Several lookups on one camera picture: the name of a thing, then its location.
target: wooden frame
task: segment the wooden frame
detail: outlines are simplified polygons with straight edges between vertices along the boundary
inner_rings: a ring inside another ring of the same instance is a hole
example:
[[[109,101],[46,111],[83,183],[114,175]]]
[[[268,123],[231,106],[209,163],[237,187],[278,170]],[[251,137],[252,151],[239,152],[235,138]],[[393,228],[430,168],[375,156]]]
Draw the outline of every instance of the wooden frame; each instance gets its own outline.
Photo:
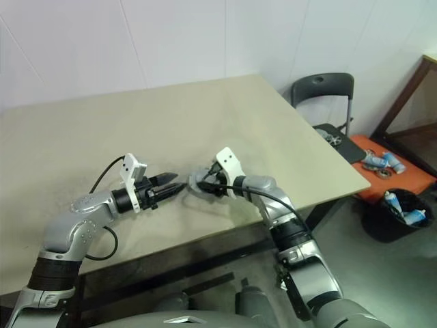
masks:
[[[376,127],[376,130],[373,132],[371,139],[388,148],[389,150],[401,153],[410,162],[414,163],[415,165],[432,174],[433,176],[437,176],[436,169],[434,169],[431,165],[429,165],[423,159],[417,156],[411,149],[407,148],[405,145],[395,139],[400,135],[406,135],[417,132],[424,128],[434,127],[435,124],[420,126],[418,128],[411,128],[396,133],[387,133],[386,131],[387,128],[390,126],[391,122],[404,108],[404,105],[407,103],[408,99],[410,99],[414,91],[416,91],[416,89],[422,83],[430,70],[437,71],[437,58],[424,55],[422,57],[419,67],[416,69],[416,72],[414,72],[413,76],[407,82],[401,94],[397,97],[396,101],[393,103],[387,114]]]

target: metal rod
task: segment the metal rod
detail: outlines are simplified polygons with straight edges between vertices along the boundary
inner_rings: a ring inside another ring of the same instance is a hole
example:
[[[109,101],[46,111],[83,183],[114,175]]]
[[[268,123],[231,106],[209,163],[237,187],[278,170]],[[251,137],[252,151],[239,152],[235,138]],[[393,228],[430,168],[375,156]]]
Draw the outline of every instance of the metal rod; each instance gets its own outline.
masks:
[[[346,115],[346,137],[349,137],[350,115],[352,113],[352,99],[348,99],[348,113]]]

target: table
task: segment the table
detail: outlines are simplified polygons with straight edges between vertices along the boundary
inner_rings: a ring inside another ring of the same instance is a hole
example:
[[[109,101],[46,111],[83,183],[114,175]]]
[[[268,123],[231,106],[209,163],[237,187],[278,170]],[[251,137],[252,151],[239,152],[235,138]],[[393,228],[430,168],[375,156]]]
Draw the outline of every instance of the table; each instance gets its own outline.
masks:
[[[257,75],[13,108],[0,120],[0,295],[28,282],[44,226],[127,152],[147,162],[149,176],[177,172],[186,180],[229,146],[246,174],[274,176],[297,209],[369,186]],[[100,189],[119,182],[113,169]],[[158,210],[120,218],[117,253],[85,260],[81,273],[260,220],[243,200],[209,204],[183,191]],[[112,247],[102,234],[90,253]]]

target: spray can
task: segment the spray can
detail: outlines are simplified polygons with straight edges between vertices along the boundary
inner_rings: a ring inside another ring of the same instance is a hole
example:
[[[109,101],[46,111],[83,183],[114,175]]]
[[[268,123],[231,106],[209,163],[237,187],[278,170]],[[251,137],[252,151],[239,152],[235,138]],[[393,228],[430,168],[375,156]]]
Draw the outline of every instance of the spray can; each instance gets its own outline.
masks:
[[[425,210],[412,210],[405,215],[404,220],[409,226],[426,219]]]
[[[395,193],[391,193],[390,191],[386,191],[384,193],[384,199],[387,204],[389,204],[391,207],[395,208],[399,214],[404,217],[404,214],[402,212],[401,204],[399,203],[399,200],[396,197]]]
[[[393,168],[393,170],[397,173],[397,174],[401,174],[402,172],[404,172],[407,168],[404,164],[402,164],[399,159],[397,159],[395,157],[395,155],[393,155],[391,152],[385,152],[382,155],[383,159],[386,159],[387,162],[389,162],[389,165],[391,166],[391,168]]]
[[[389,162],[386,159],[376,157],[370,152],[366,152],[366,157],[362,160],[362,162],[382,169],[389,166]]]

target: chair backrest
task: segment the chair backrest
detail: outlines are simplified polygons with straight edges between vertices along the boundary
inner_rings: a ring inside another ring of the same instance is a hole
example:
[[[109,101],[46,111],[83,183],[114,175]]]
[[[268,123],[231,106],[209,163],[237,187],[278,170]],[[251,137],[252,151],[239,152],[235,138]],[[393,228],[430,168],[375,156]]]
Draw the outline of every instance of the chair backrest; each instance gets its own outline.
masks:
[[[351,74],[315,74],[293,83],[291,103],[293,107],[296,107],[302,101],[318,96],[348,96],[351,101],[353,95],[354,77]]]

